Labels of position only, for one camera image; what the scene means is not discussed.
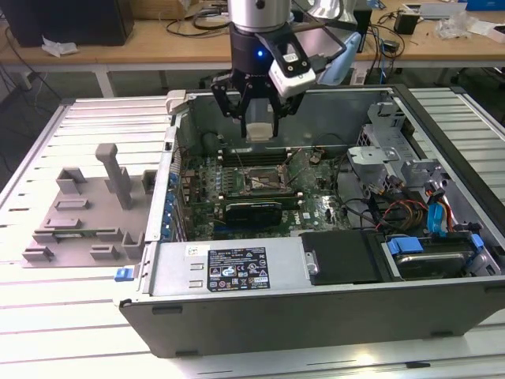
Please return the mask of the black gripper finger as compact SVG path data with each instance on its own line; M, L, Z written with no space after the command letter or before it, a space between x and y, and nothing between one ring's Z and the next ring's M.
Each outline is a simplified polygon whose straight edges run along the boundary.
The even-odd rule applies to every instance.
M271 107L273 110L273 137L279 134L279 121L288 115L295 115L305 94L300 93L281 101L278 95L271 96Z
M227 70L219 73L211 81L211 91L217 104L225 117L231 117L240 122L241 137L246 138L245 115L249 105L248 75L239 70ZM233 103L227 91L234 88L240 93L240 100Z

